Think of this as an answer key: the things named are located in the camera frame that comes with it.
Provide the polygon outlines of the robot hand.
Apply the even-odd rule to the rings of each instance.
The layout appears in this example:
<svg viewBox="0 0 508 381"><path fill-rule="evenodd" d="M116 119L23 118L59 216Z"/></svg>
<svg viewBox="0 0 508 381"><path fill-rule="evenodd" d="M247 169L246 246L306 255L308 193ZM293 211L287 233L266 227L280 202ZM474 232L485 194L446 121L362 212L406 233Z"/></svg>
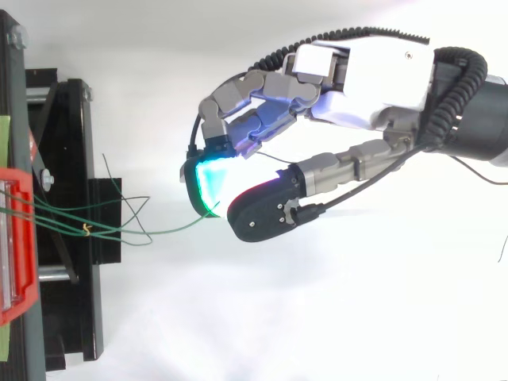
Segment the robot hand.
<svg viewBox="0 0 508 381"><path fill-rule="evenodd" d="M362 192L421 152L418 119L434 69L425 39L362 28L282 48L234 75L199 104L181 178L194 211L222 217L238 239L266 241L350 199L302 200L356 183ZM379 130L382 137L268 173L246 166L299 118Z"/></svg>

